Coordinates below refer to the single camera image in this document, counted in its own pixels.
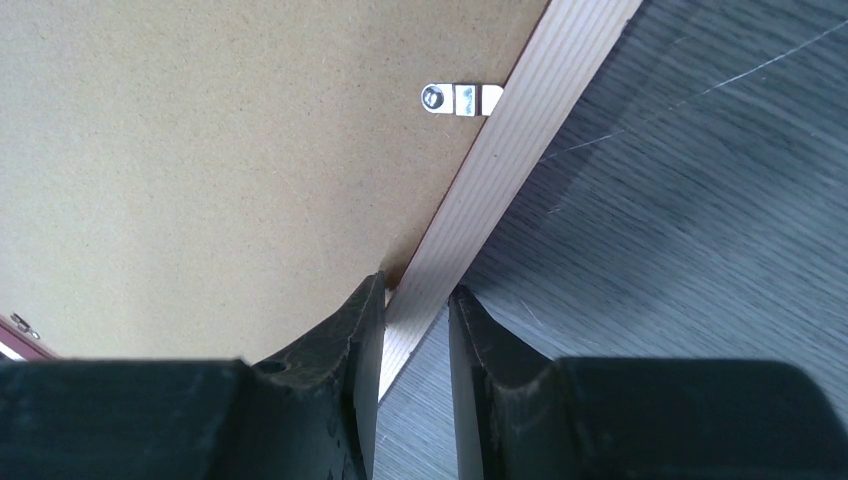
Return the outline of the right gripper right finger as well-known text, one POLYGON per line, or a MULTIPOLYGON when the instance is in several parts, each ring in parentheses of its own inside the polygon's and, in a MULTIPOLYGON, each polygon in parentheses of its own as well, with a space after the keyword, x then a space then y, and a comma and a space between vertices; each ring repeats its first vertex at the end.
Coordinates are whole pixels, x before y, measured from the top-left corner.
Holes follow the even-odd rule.
POLYGON ((463 479, 843 479, 847 432, 799 368, 542 355, 466 287, 449 299, 463 479))

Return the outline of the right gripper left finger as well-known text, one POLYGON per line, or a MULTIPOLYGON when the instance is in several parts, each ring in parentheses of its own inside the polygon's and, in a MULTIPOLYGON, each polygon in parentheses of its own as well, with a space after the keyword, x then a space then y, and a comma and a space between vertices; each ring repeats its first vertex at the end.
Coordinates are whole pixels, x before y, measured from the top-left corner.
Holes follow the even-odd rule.
POLYGON ((275 354, 1 366, 5 479, 369 479, 384 275, 275 354))

